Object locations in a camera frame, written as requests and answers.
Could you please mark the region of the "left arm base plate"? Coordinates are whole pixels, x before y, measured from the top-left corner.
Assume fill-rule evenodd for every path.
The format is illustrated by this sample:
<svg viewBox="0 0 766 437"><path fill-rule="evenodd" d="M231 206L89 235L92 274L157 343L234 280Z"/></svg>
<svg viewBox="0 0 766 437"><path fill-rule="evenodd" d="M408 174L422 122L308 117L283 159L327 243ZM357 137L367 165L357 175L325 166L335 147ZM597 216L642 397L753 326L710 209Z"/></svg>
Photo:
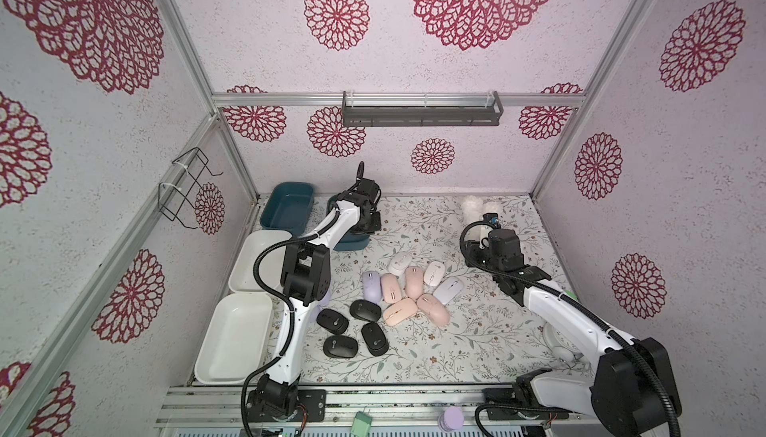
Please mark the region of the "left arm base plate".
<svg viewBox="0 0 766 437"><path fill-rule="evenodd" d="M290 411L282 412L274 405L268 404L256 390L249 391L245 401L245 412L248 423L292 422L303 423L321 422L326 410L327 392L324 389L299 389L295 405L289 405Z"/></svg>

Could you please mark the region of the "white mouse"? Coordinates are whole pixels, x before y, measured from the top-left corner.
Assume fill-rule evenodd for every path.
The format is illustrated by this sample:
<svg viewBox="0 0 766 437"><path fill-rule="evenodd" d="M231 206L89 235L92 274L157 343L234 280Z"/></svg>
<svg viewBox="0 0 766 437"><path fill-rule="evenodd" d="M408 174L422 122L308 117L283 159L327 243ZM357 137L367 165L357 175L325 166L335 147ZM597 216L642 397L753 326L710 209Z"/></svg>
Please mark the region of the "white mouse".
<svg viewBox="0 0 766 437"><path fill-rule="evenodd" d="M438 287L446 275L444 263L434 261L428 264L424 272L424 284L428 287Z"/></svg>
<svg viewBox="0 0 766 437"><path fill-rule="evenodd" d="M449 305L455 297L462 293L464 287L464 283L459 278L450 277L434 289L433 295L442 305Z"/></svg>
<svg viewBox="0 0 766 437"><path fill-rule="evenodd" d="M400 252L395 254L388 265L388 273L395 275L396 277L402 277L407 268L413 262L413 255L411 253Z"/></svg>

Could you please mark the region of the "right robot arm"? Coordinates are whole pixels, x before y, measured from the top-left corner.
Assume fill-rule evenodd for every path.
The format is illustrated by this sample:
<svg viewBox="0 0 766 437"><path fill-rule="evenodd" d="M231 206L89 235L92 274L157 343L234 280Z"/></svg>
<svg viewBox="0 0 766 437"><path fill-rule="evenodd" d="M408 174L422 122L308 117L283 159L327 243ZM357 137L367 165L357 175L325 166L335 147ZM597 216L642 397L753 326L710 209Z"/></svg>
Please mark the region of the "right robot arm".
<svg viewBox="0 0 766 437"><path fill-rule="evenodd" d="M468 267L490 275L517 305L559 331L592 365L592 379L550 368L519 377L513 395L475 410L528 417L591 416L614 436L642 436L665 429L681 433L681 399L667 349L656 339L638 339L614 327L568 295L542 269L529 266L516 232L502 228L495 213L468 224L459 250Z"/></svg>

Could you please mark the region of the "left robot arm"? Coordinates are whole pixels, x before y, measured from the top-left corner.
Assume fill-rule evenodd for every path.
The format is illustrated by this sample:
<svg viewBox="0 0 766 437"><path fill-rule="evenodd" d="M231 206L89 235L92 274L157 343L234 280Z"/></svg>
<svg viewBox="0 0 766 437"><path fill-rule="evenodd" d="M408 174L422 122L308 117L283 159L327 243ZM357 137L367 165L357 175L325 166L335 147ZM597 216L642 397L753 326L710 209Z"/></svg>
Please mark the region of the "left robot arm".
<svg viewBox="0 0 766 437"><path fill-rule="evenodd" d="M251 371L241 387L241 420L247 434L251 434L252 412L287 419L297 409L302 347L310 315L331 285L334 248L352 231L370 235L381 230L377 206L382 192L375 181L364 176L364 170L365 165L360 164L355 182L338 194L332 211L316 228L267 247L255 259L255 282L283 303L283 314L274 357ZM277 251L284 253L279 291L261 277L261 263Z"/></svg>

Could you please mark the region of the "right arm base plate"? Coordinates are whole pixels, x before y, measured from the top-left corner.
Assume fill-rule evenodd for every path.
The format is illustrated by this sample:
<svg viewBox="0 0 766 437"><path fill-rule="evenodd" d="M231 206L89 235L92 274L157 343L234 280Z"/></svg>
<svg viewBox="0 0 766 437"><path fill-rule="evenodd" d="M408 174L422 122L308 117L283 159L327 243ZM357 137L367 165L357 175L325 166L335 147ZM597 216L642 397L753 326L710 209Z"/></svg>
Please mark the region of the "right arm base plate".
<svg viewBox="0 0 766 437"><path fill-rule="evenodd" d="M542 405L530 392L522 389L517 392L513 387L493 387L482 390L487 404L500 404L484 410L491 421L501 420L567 420L568 412L552 412L552 407Z"/></svg>

